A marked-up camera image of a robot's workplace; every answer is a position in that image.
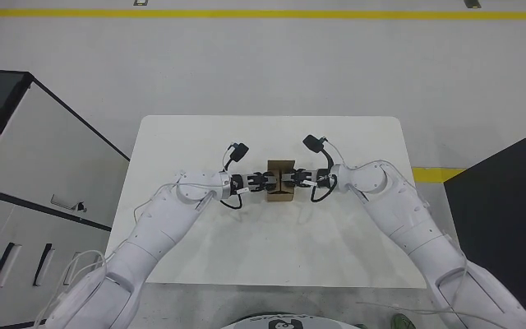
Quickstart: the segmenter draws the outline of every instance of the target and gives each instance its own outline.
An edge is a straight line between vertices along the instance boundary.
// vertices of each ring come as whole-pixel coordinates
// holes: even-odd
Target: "gray floor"
[[[443,185],[419,183],[417,188],[430,202],[439,228],[456,237]],[[305,313],[349,324],[364,323],[370,328],[390,328],[395,310],[356,302],[432,308],[427,292],[419,289],[147,284],[131,328],[221,328],[240,317],[266,311]],[[405,314],[418,329],[445,328],[436,315]]]

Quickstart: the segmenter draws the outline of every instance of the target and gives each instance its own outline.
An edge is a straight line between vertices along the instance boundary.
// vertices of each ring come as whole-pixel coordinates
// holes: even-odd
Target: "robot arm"
[[[519,301],[490,272],[469,262],[451,238],[440,232],[416,188],[391,163],[378,160],[356,169],[332,165],[334,161],[323,150],[324,141],[324,137],[309,135],[303,143],[325,155],[328,169],[308,176],[298,170],[287,179],[299,187],[310,181],[319,188],[353,191],[378,228],[422,273],[431,301],[447,327],[526,327],[526,312]]]

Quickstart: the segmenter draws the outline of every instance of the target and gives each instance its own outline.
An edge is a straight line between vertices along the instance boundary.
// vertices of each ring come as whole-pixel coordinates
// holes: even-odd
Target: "black panel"
[[[466,5],[467,8],[470,8],[470,9],[479,9],[479,8],[482,8],[482,6],[480,5],[480,3],[478,2],[478,0],[464,0],[464,3]]]
[[[444,183],[460,246],[526,305],[526,139]]]
[[[44,325],[46,323],[45,320],[40,321],[41,325]],[[0,326],[0,329],[23,329],[23,328],[32,328],[35,322],[24,322],[24,323],[17,323],[17,324],[11,324],[9,326]]]
[[[32,81],[27,72],[0,71],[0,135]]]

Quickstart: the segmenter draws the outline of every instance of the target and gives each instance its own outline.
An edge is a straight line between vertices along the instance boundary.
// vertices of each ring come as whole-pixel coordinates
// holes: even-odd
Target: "white wire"
[[[55,291],[53,292],[53,295],[51,296],[51,298],[49,299],[48,303],[46,304],[45,308],[43,308],[40,313],[37,315],[36,319],[35,319],[35,323],[33,324],[33,328],[38,328],[39,325],[40,325],[40,322],[42,321],[42,318],[44,317],[45,313],[49,310],[49,308],[51,307],[52,303],[53,303],[53,300],[57,297],[57,294],[58,294],[58,291],[60,289],[60,286],[61,286],[61,283],[64,281],[64,278],[66,277],[66,274],[67,274],[67,270],[69,270],[69,267],[74,263],[76,262],[80,257],[86,255],[87,253],[97,253],[98,255],[100,255],[103,259],[103,267],[104,267],[104,276],[103,276],[103,279],[100,281],[99,285],[97,285],[97,288],[95,289],[94,293],[90,295],[90,297],[83,303],[82,306],[84,306],[85,303],[87,303],[91,297],[99,290],[100,286],[102,285],[103,281],[104,281],[104,278],[106,277],[106,273],[108,271],[108,267],[107,267],[107,263],[106,263],[106,259],[104,258],[104,255],[98,251],[98,250],[88,250],[88,251],[85,251],[83,253],[79,253],[76,257],[74,257],[67,265],[66,265],[66,268],[64,269],[64,271],[62,272],[62,275],[60,276],[60,279],[58,280],[58,284],[57,284],[57,288],[55,288]]]
[[[485,317],[481,317],[481,316],[479,316],[477,314],[471,314],[471,313],[466,313],[466,312],[436,311],[436,310],[430,310],[430,309],[400,308],[398,306],[391,306],[391,305],[377,304],[377,303],[368,303],[368,302],[356,302],[356,304],[366,304],[366,305],[381,306],[382,308],[392,308],[392,309],[397,309],[397,310],[403,310],[403,311],[408,311],[408,312],[412,312],[412,313],[416,313],[416,314],[420,314],[420,315],[432,315],[432,314],[437,314],[437,313],[452,313],[452,314],[455,314],[457,316],[464,315],[466,317],[475,317],[475,318],[477,318],[479,320],[491,323],[492,325],[497,326],[499,328],[508,329],[507,327],[504,327],[501,324],[499,324],[497,322],[494,322],[494,321],[492,321],[490,319],[487,319]]]

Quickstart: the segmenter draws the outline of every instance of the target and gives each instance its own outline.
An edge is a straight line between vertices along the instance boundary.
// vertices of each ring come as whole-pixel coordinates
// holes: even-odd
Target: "cardboard box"
[[[272,172],[277,179],[277,187],[274,191],[266,193],[268,202],[290,202],[294,198],[294,188],[287,188],[281,181],[281,173],[288,169],[294,169],[295,160],[268,160],[267,170]]]

